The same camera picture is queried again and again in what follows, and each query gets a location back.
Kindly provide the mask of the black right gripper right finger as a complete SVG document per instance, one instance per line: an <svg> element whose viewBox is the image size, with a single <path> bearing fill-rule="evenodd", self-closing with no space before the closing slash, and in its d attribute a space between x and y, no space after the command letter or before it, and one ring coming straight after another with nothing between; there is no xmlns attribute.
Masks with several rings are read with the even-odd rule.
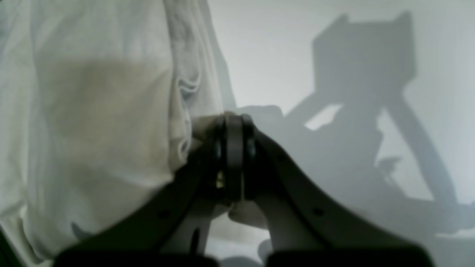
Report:
<svg viewBox="0 0 475 267"><path fill-rule="evenodd" d="M275 256L426 256L416 243L357 216L314 185L247 114L241 129L241 195L263 211Z"/></svg>

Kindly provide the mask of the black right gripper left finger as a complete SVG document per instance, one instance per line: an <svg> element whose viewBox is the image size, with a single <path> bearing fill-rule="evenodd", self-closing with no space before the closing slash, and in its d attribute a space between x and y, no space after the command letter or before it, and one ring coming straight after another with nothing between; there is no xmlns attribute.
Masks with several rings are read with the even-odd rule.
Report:
<svg viewBox="0 0 475 267"><path fill-rule="evenodd" d="M142 208L60 253L57 260L207 260L209 225L221 199L242 196L243 120L221 116L188 163Z"/></svg>

